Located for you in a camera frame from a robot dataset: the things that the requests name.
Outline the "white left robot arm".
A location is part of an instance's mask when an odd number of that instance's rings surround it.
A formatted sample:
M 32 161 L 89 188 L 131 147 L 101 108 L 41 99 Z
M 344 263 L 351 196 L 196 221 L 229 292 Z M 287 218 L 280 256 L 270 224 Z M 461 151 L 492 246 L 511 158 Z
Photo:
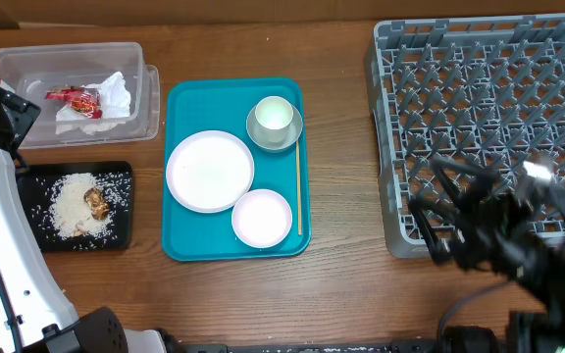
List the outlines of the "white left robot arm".
M 0 86 L 0 352 L 178 352 L 165 330 L 123 328 L 107 307 L 79 316 L 49 272 L 16 180 L 35 104 Z

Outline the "brown food scrap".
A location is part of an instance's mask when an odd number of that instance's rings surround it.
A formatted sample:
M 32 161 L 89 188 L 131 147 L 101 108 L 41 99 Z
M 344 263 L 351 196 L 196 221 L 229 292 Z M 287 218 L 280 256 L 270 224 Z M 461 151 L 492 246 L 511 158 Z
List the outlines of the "brown food scrap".
M 83 199 L 85 203 L 89 206 L 91 210 L 91 216 L 97 221 L 103 221 L 107 218 L 110 212 L 110 206 L 105 201 L 100 190 L 96 188 L 88 189 L 84 195 Z

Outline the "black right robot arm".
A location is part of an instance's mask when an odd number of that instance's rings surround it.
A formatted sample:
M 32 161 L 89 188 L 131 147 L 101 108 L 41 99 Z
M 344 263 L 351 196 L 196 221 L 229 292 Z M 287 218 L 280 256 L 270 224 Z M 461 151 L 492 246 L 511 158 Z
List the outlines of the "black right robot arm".
M 436 352 L 565 352 L 565 237 L 549 248 L 528 229 L 545 207 L 562 216 L 565 188 L 556 183 L 551 167 L 532 161 L 521 166 L 514 190 L 494 193 L 499 172 L 436 157 L 430 169 L 451 201 L 441 205 L 424 197 L 408 203 L 418 231 L 438 265 L 454 262 L 464 271 L 491 271 L 515 282 L 545 308 L 542 313 L 509 315 L 506 338 L 481 327 L 452 327 L 460 308 L 492 291 L 486 287 L 460 299 L 440 318 Z

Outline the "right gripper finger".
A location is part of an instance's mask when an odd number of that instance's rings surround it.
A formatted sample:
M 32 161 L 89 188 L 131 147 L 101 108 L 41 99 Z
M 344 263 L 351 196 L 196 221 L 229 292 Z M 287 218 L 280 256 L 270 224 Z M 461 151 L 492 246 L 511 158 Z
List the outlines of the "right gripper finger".
M 427 198 L 412 198 L 408 207 L 415 220 L 418 231 L 426 243 L 433 262 L 436 265 L 443 265 L 452 261 L 454 255 L 451 251 L 451 246 L 457 239 L 455 228 L 456 210 L 445 205 L 437 204 Z M 452 229 L 445 230 L 447 236 L 441 237 L 437 235 L 436 229 L 429 221 L 428 213 L 439 218 L 443 224 L 452 226 Z
M 451 201 L 482 201 L 491 193 L 498 180 L 498 172 L 490 168 L 463 164 L 444 157 L 433 157 L 430 169 Z M 447 172 L 466 180 L 466 189 L 462 190 Z

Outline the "red snack wrapper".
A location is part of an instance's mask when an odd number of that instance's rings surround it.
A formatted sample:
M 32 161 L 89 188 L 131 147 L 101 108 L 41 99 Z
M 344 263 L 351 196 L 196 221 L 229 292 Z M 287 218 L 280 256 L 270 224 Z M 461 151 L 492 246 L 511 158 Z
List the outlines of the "red snack wrapper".
M 95 88 L 55 86 L 46 92 L 44 98 L 63 101 L 74 111 L 89 119 L 96 120 L 102 117 L 100 93 Z

